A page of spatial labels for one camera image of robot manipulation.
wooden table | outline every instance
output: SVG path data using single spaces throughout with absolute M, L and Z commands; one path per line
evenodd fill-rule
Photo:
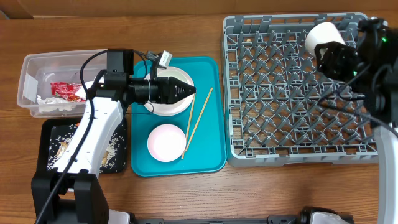
M 395 11 L 369 11 L 398 26 Z M 33 223 L 30 181 L 35 173 L 44 119 L 16 104 L 23 59 L 63 50 L 134 48 L 174 57 L 206 55 L 221 65 L 226 15 L 109 17 L 0 21 L 0 223 Z M 141 178 L 131 167 L 99 178 L 109 207 L 138 218 L 239 218 L 297 214 L 303 206 L 377 218 L 377 164 L 231 167 L 214 174 Z

red food wrapper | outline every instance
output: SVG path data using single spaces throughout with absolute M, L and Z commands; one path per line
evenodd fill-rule
M 64 82 L 51 83 L 51 92 L 54 96 L 59 96 L 69 102 L 83 102 L 85 101 L 84 99 L 75 95 L 80 87 L 80 84 L 68 84 Z

black tray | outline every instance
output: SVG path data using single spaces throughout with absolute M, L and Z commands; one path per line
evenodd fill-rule
M 40 138 L 39 156 L 37 158 L 37 170 L 49 170 L 57 160 L 57 152 L 61 142 L 71 140 L 76 124 L 81 118 L 49 119 L 43 123 Z M 100 174 L 113 174 L 121 172 L 126 167 L 127 160 L 127 122 L 124 119 L 116 128 L 109 143 L 113 144 L 113 150 L 106 165 L 100 167 Z

gray dish rack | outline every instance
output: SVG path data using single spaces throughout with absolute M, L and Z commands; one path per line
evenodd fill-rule
M 223 85 L 228 162 L 282 166 L 301 162 L 378 162 L 370 123 L 315 104 L 342 83 L 316 72 L 308 32 L 332 22 L 347 45 L 361 13 L 228 16 L 223 24 Z M 342 97 L 356 98 L 349 88 Z M 362 101 L 327 101 L 363 111 Z

chopsticks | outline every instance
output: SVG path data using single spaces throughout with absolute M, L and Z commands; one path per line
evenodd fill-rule
M 188 142 L 188 144 L 187 144 L 187 147 L 185 148 L 185 151 L 184 151 L 183 154 L 182 154 L 181 159 L 184 159 L 185 153 L 186 153 L 186 151 L 188 150 L 189 145 L 191 144 L 192 137 L 193 137 L 193 135 L 195 134 L 195 131 L 197 130 L 197 127 L 198 127 L 200 118 L 201 118 L 201 116 L 202 116 L 202 114 L 203 114 L 203 112 L 204 112 L 204 110 L 205 110 L 205 108 L 206 108 L 207 101 L 209 100 L 212 91 L 213 91 L 213 88 L 210 88 L 210 91 L 209 91 L 209 94 L 207 95 L 205 104 L 204 104 L 203 107 L 201 108 L 201 112 L 200 112 L 200 114 L 199 114 L 199 118 L 198 118 L 198 120 L 197 120 L 197 123 L 195 124 L 195 127 L 193 128 L 191 137 L 190 137 L 190 139 L 189 139 L 189 142 Z
M 188 127 L 187 127 L 187 133 L 185 135 L 186 140 L 188 140 L 188 134 L 189 134 L 189 128 L 191 126 L 191 119 L 192 119 L 192 113 L 193 113 L 193 106 L 195 106 L 195 98 L 196 94 L 193 95 L 193 100 L 192 100 L 192 106 L 191 106 L 191 113 L 189 114 L 189 120 L 188 120 Z

